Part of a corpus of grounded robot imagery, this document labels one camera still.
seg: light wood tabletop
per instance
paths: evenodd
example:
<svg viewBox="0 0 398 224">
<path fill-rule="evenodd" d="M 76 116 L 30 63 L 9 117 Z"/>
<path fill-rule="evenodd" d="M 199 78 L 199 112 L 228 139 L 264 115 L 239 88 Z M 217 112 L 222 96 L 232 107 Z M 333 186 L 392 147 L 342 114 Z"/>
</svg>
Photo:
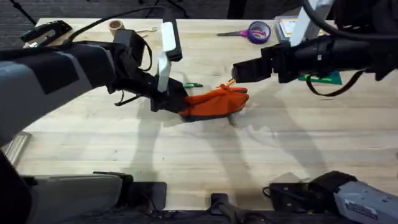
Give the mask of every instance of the light wood tabletop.
<svg viewBox="0 0 398 224">
<path fill-rule="evenodd" d="M 39 24 L 55 19 L 41 19 Z M 63 19 L 74 30 L 96 19 Z M 160 27 L 159 19 L 122 19 L 127 29 Z M 178 20 L 183 60 L 171 77 L 204 84 L 205 93 L 231 78 L 232 64 L 260 57 L 244 37 L 217 37 L 251 21 Z M 160 31 L 145 37 L 154 51 Z M 77 40 L 112 41 L 108 23 Z M 348 80 L 352 73 L 342 73 Z M 364 75 L 335 98 L 315 96 L 305 82 L 280 85 L 274 76 L 248 88 L 250 99 L 230 119 L 184 123 L 179 115 L 153 113 L 148 99 L 114 106 L 121 94 L 95 89 L 49 113 L 25 131 L 33 134 L 17 170 L 22 174 L 132 174 L 136 181 L 167 183 L 167 209 L 202 209 L 213 192 L 226 192 L 240 207 L 271 208 L 262 187 L 295 175 L 314 178 L 339 170 L 398 195 L 398 77 L 375 82 Z M 341 86 L 321 84 L 322 92 Z"/>
</svg>

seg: pen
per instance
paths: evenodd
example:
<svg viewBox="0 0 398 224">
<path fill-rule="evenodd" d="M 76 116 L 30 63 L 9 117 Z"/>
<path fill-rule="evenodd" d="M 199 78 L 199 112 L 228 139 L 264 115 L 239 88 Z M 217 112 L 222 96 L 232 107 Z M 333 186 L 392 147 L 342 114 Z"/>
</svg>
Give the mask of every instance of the pen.
<svg viewBox="0 0 398 224">
<path fill-rule="evenodd" d="M 186 83 L 183 85 L 184 88 L 194 88 L 194 87 L 203 87 L 202 84 L 199 83 Z"/>
</svg>

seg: green paper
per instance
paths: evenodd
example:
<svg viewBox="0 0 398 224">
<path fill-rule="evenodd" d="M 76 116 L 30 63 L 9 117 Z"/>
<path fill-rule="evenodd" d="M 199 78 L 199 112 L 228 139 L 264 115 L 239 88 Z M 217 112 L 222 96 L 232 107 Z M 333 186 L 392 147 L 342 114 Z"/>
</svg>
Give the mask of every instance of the green paper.
<svg viewBox="0 0 398 224">
<path fill-rule="evenodd" d="M 298 78 L 300 81 L 305 81 L 309 75 L 302 75 L 301 77 Z M 328 84 L 334 84 L 334 85 L 342 85 L 343 82 L 341 81 L 340 77 L 340 72 L 332 72 L 330 75 L 326 78 L 321 78 L 319 79 L 316 76 L 311 77 L 311 82 L 318 82 L 318 83 L 328 83 Z"/>
</svg>

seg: orange glove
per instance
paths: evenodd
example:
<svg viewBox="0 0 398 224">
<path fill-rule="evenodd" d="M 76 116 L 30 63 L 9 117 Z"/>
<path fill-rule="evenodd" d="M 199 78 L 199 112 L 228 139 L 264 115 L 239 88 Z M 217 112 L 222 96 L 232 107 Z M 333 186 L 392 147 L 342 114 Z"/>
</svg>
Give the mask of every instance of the orange glove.
<svg viewBox="0 0 398 224">
<path fill-rule="evenodd" d="M 187 121 L 224 118 L 244 108 L 249 99 L 247 92 L 246 88 L 230 88 L 221 84 L 204 95 L 186 97 L 189 106 L 179 114 Z"/>
</svg>

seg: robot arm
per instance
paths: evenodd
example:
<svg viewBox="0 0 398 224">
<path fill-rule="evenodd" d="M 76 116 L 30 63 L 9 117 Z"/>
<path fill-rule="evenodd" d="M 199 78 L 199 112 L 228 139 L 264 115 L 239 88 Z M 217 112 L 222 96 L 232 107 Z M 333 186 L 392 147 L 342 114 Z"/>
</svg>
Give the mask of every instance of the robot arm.
<svg viewBox="0 0 398 224">
<path fill-rule="evenodd" d="M 133 30 L 117 31 L 113 43 L 84 41 L 0 52 L 0 146 L 45 114 L 101 86 L 109 94 L 126 90 L 137 95 L 134 99 L 148 97 L 152 111 L 183 110 L 187 93 L 182 83 L 169 78 L 171 61 L 178 62 L 182 53 L 177 24 L 168 13 L 162 39 L 162 63 L 155 76 L 146 72 L 149 68 L 139 68 L 145 46 L 152 52 Z"/>
<path fill-rule="evenodd" d="M 326 24 L 314 13 L 308 0 L 303 0 L 303 8 L 309 18 L 330 35 L 298 45 L 282 43 L 266 47 L 261 50 L 261 58 L 234 64 L 233 78 L 238 83 L 258 82 L 271 77 L 271 73 L 277 73 L 280 83 L 288 83 L 304 74 L 324 78 L 334 71 L 360 70 L 340 91 L 326 96 L 343 93 L 364 72 L 375 73 L 376 81 L 382 80 L 398 66 L 398 23 L 394 14 L 398 6 L 393 4 L 393 0 L 368 0 L 365 2 L 369 7 L 364 11 L 352 7 L 363 2 L 335 1 L 334 10 L 338 18 L 335 22 L 342 31 Z M 310 76 L 307 84 L 318 94 L 310 83 Z"/>
</svg>

